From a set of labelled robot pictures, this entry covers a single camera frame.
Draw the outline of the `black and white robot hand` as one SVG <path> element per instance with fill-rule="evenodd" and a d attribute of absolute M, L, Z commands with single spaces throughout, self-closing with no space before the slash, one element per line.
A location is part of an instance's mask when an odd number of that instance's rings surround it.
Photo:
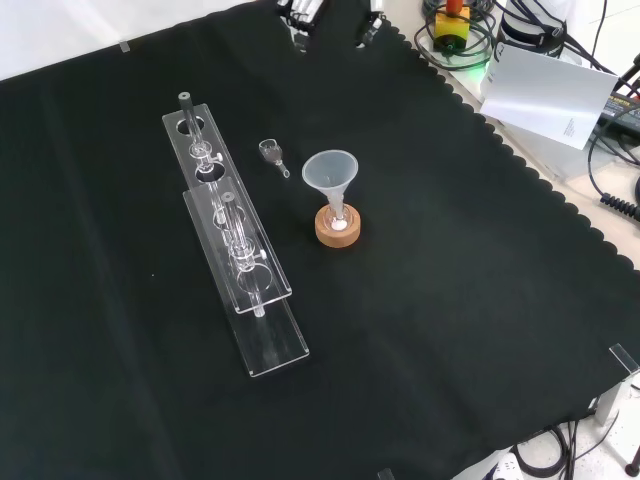
<path fill-rule="evenodd" d="M 373 43 L 382 28 L 386 16 L 383 1 L 366 1 L 364 17 L 354 38 L 356 49 L 364 49 Z M 325 0 L 281 0 L 275 4 L 275 11 L 289 30 L 296 51 L 306 54 L 329 2 Z"/>

